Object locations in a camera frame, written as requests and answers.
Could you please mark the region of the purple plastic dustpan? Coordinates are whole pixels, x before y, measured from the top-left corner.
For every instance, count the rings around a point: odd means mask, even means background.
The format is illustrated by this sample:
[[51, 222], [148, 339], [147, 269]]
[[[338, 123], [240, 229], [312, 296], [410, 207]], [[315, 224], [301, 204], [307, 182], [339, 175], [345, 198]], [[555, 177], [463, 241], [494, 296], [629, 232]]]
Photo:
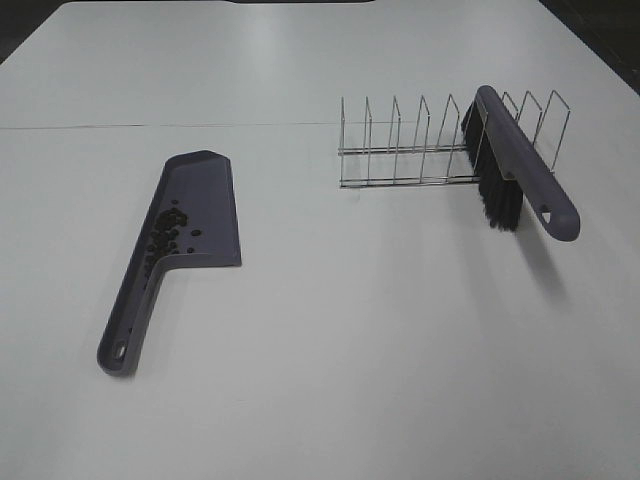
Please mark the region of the purple plastic dustpan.
[[[190, 216], [181, 245], [194, 249], [172, 260], [171, 270], [242, 265], [230, 159], [209, 150], [168, 159], [144, 221], [166, 209], [171, 199], [177, 199], [179, 208]], [[125, 271], [97, 349], [97, 363], [105, 373], [115, 377], [135, 373], [155, 302], [150, 315], [128, 336], [125, 330], [127, 321], [133, 319], [130, 307], [134, 303]]]

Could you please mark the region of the purple hand brush black bristles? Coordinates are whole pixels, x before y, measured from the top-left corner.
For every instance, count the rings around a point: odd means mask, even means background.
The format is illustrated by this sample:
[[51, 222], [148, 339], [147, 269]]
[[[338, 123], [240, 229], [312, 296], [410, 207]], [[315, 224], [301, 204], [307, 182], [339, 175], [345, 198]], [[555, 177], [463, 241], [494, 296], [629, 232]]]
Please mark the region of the purple hand brush black bristles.
[[551, 237], [563, 242], [578, 238], [575, 205], [493, 87], [477, 89], [461, 129], [492, 228], [516, 231], [527, 201]]

